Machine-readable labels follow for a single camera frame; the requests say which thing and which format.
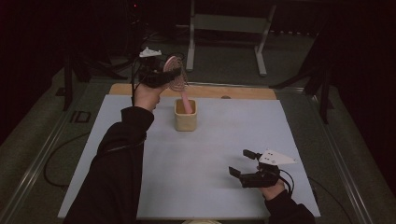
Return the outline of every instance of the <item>black curtain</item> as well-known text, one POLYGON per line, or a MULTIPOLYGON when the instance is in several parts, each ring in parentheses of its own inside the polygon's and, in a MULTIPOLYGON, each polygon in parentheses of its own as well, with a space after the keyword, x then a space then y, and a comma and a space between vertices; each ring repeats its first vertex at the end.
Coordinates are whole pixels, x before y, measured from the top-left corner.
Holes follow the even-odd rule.
POLYGON ((0 144, 51 85, 63 66, 59 41, 62 1, 1 3, 0 144))
POLYGON ((396 16, 393 2, 356 2, 334 11, 301 72, 333 63, 332 84, 396 195, 396 16))

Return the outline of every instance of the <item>hand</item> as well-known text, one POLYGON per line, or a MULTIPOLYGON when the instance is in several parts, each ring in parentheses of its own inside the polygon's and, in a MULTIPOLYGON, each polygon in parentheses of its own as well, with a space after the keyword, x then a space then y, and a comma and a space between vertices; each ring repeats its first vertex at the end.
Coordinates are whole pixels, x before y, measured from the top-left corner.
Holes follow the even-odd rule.
POLYGON ((268 188, 259 188, 259 190, 262 192, 265 200, 270 201, 274 199, 278 194, 283 192, 283 190, 285 190, 285 183, 283 183, 281 179, 278 179, 276 184, 274 184, 273 186, 268 188))
POLYGON ((134 92, 134 106, 139 106, 152 112, 160 102, 160 94, 166 88, 168 88, 168 84, 158 88, 151 88, 141 83, 134 92))

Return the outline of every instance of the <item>small wooden container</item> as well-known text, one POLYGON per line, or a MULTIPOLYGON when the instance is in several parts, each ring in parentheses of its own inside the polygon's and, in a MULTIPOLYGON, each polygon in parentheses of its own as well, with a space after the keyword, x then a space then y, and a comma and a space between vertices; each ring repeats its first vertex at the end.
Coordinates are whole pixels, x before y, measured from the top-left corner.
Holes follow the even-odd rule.
POLYGON ((179 132, 192 132, 197 127, 197 103, 189 100, 192 113, 186 114, 183 101, 175 100, 175 129, 179 132))

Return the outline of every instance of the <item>table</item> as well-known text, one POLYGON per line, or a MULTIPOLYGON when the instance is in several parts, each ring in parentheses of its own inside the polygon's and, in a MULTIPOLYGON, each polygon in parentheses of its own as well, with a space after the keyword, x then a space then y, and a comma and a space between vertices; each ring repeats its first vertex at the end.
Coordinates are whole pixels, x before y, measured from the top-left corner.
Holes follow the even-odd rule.
POLYGON ((262 50, 276 10, 276 5, 273 3, 271 3, 271 5, 270 12, 266 18, 250 18, 195 13, 195 1, 191 0, 190 44, 187 54, 186 70, 193 70, 195 55, 194 35, 196 29, 232 31, 262 34, 262 40, 260 45, 254 48, 254 54, 256 55, 257 65, 259 67, 259 75, 262 77, 267 76, 262 50))
MULTIPOLYGON (((120 120, 120 109, 131 103, 130 90, 128 84, 115 84, 106 96, 58 217, 67 214, 107 128, 120 120)), ((228 174, 228 166, 242 173, 256 171, 257 163, 242 155, 245 148, 257 152, 270 148, 295 158, 298 163, 280 166, 296 183, 293 199, 320 216, 283 109, 272 90, 189 86, 187 92, 198 104, 194 132, 173 128, 177 92, 164 91, 154 110, 156 119, 145 144, 139 219, 268 217, 260 193, 241 188, 239 180, 228 174)))

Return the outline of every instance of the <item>pink object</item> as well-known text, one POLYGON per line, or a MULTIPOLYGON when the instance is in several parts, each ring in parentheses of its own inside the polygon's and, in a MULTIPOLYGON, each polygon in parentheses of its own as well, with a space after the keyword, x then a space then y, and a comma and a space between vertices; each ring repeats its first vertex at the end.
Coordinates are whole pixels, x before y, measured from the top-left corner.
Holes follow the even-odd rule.
POLYGON ((172 56, 168 59, 168 61, 166 61, 165 65, 163 66, 163 71, 169 72, 178 68, 181 68, 180 76, 175 77, 173 81, 169 82, 169 89, 171 89, 172 91, 180 92, 181 99, 184 105, 184 110, 186 111, 186 114, 191 114, 192 108, 186 93, 187 75, 183 67, 183 62, 180 58, 172 56))

